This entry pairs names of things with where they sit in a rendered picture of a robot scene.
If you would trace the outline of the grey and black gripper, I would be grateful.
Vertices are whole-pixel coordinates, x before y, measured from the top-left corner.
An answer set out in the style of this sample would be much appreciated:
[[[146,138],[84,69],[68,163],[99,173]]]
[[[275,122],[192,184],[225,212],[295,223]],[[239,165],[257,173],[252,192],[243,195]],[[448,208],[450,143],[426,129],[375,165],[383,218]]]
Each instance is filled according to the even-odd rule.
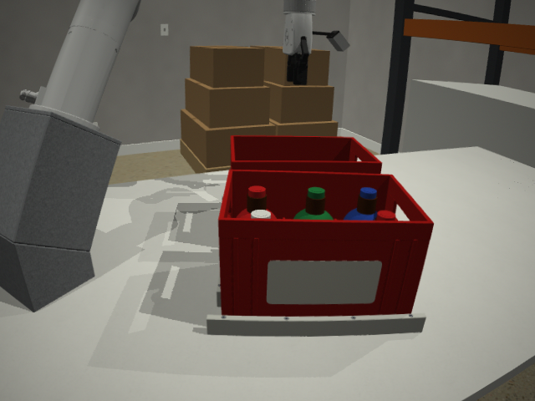
[[[294,85],[306,85],[308,56],[312,50],[312,16],[315,13],[286,11],[283,14],[286,14],[283,53],[288,55],[290,65],[287,67],[287,81]]]

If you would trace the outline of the red crate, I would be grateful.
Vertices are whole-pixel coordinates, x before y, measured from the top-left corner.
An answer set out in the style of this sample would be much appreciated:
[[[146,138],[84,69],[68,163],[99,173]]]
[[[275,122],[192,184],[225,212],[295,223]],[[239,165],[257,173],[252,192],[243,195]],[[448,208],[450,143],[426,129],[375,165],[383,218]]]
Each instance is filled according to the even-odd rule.
[[[236,218],[255,185],[277,219]],[[293,219],[311,187],[333,220]],[[398,204],[409,221],[344,220],[363,187],[377,190],[377,212]],[[411,314],[433,226],[393,175],[248,170],[218,218],[222,315]]]
[[[231,170],[381,174],[381,168],[354,137],[245,135],[232,152]]]

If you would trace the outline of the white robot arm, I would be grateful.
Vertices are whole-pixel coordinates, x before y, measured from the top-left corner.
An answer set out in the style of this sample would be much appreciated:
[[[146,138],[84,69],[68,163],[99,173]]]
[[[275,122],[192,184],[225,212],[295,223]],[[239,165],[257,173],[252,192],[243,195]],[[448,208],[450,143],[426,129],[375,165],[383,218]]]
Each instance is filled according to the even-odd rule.
[[[30,109],[52,111],[100,131],[94,117],[140,2],[80,0],[47,87],[37,93],[25,89],[19,98],[32,103]],[[316,0],[284,0],[283,11],[315,13]]]

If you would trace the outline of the green bottle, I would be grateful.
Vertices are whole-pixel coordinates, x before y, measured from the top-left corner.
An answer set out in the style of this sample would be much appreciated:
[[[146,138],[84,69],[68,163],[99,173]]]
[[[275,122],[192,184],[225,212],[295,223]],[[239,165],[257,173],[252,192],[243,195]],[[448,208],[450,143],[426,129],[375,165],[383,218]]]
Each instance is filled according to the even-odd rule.
[[[319,187],[308,188],[306,195],[306,207],[293,219],[298,220],[333,220],[333,217],[324,210],[325,189]]]

